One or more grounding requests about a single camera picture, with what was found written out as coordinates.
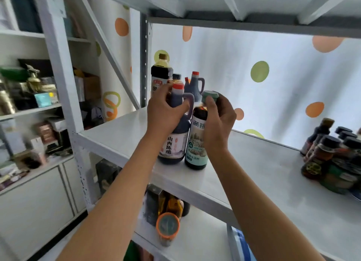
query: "orange circle pattern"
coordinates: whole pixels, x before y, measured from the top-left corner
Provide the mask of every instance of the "orange circle pattern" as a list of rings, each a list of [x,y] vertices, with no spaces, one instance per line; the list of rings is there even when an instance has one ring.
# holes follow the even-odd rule
[[[309,116],[310,118],[316,118],[322,113],[324,108],[325,108],[325,104],[323,102],[317,101],[311,103],[306,108],[306,115]]]
[[[234,112],[237,114],[237,120],[242,120],[244,118],[244,111],[241,108],[234,109]]]
[[[187,41],[189,41],[191,39],[192,31],[193,31],[192,26],[183,26],[183,40],[185,42],[187,42]]]
[[[117,34],[121,37],[125,37],[129,34],[129,25],[128,22],[126,22],[122,18],[117,18],[115,20],[115,31]]]
[[[317,51],[328,53],[339,47],[344,39],[343,37],[313,36],[312,44]]]

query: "bottle handle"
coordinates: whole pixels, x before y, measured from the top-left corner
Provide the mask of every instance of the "bottle handle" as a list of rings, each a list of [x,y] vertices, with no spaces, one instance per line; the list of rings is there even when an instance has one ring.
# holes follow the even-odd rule
[[[202,82],[202,87],[201,87],[201,94],[203,93],[203,91],[204,91],[204,84],[205,84],[205,81],[204,81],[204,78],[202,78],[202,77],[199,77],[198,78],[198,80],[200,80],[201,82]]]
[[[189,99],[189,110],[188,110],[188,113],[186,114],[186,116],[187,116],[187,119],[191,119],[192,114],[193,114],[193,107],[194,107],[194,96],[191,93],[184,93],[183,98]]]

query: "person's right hand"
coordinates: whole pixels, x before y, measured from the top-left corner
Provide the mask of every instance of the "person's right hand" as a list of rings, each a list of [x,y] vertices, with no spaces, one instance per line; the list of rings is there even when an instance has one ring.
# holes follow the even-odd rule
[[[207,154],[212,151],[228,149],[228,136],[236,120],[236,113],[229,100],[219,94],[217,103],[213,98],[206,98],[208,110],[207,121],[204,128],[204,147]]]

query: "polka dot curtain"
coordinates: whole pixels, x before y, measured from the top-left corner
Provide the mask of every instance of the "polka dot curtain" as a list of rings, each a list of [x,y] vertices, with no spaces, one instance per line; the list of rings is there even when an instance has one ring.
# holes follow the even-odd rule
[[[120,64],[125,79],[132,85],[129,8],[112,0],[92,0],[93,11]],[[103,117],[111,121],[133,110],[133,105],[98,42],[102,86]]]
[[[361,40],[154,24],[151,51],[183,80],[199,71],[238,131],[301,148],[323,117],[361,126]]]

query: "green label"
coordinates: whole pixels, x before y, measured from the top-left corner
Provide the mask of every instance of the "green label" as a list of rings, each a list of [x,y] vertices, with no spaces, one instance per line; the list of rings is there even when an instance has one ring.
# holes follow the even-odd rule
[[[208,156],[203,146],[203,134],[205,120],[192,117],[191,129],[189,132],[186,160],[196,166],[207,164]]]

